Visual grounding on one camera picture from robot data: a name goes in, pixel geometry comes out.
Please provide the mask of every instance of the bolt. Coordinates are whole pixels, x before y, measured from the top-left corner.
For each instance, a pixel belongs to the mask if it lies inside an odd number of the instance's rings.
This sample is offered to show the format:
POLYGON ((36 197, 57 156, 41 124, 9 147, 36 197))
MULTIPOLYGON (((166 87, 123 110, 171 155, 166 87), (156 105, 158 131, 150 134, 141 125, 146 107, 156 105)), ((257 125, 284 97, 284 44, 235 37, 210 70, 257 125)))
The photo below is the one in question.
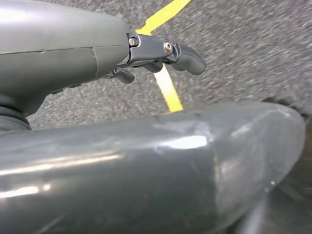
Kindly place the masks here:
POLYGON ((128 40, 128 44, 130 46, 137 46, 138 44, 137 40, 136 38, 130 38, 128 40))
POLYGON ((162 47, 164 48, 164 51, 166 54, 169 55, 172 53, 172 50, 173 50, 172 44, 168 40, 165 40, 164 43, 162 44, 162 47))

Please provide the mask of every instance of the gray carpet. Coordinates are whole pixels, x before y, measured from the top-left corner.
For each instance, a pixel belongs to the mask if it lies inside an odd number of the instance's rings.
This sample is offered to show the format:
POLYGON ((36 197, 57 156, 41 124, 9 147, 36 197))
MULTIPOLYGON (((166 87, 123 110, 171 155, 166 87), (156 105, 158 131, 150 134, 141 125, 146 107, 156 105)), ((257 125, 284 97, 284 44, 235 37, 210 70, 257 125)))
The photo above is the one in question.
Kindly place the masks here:
MULTIPOLYGON (((116 15, 134 30, 170 0, 52 2, 116 15)), ((312 0, 192 0, 153 34, 190 46, 206 61, 198 77, 168 68, 185 108, 276 94, 312 99, 312 0)), ((103 79, 48 96, 29 120, 36 129, 168 111, 153 74, 131 71, 136 79, 131 85, 103 79)))

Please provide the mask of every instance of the black rubber grip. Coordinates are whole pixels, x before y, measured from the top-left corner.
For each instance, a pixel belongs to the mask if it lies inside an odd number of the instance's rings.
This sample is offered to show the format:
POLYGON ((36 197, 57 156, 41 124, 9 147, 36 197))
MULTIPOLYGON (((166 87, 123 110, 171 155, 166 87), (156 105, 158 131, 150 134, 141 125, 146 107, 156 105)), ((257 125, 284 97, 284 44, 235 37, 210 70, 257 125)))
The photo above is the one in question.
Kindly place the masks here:
POLYGON ((178 71, 188 71, 193 75, 200 75, 206 67, 205 62, 193 49, 187 46, 180 45, 181 56, 172 67, 178 71))

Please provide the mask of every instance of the yellow tape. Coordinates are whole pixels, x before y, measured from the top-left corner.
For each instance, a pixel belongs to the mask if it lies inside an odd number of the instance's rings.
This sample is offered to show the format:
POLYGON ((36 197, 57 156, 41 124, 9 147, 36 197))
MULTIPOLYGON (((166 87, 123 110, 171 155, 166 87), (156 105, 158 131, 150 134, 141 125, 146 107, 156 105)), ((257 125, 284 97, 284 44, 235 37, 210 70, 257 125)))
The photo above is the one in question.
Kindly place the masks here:
MULTIPOLYGON (((191 0, 174 0, 147 19, 143 28, 137 29, 136 32, 138 34, 151 35, 152 31, 177 15, 190 1, 191 0)), ((171 112, 184 109, 165 65, 160 72, 154 73, 154 76, 171 112)))

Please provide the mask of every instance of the scratch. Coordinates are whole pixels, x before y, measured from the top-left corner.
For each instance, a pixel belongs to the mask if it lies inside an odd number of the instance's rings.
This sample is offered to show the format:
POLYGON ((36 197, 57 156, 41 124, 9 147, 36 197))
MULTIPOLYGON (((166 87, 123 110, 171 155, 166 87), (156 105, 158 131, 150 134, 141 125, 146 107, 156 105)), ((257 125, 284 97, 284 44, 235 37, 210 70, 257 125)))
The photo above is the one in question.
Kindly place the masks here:
POLYGON ((50 223, 48 223, 47 225, 36 231, 34 232, 33 234, 42 234, 42 233, 46 233, 47 231, 48 231, 49 229, 51 229, 51 227, 57 224, 58 222, 61 221, 63 217, 65 216, 65 214, 62 214, 60 217, 55 218, 52 221, 51 221, 50 223))

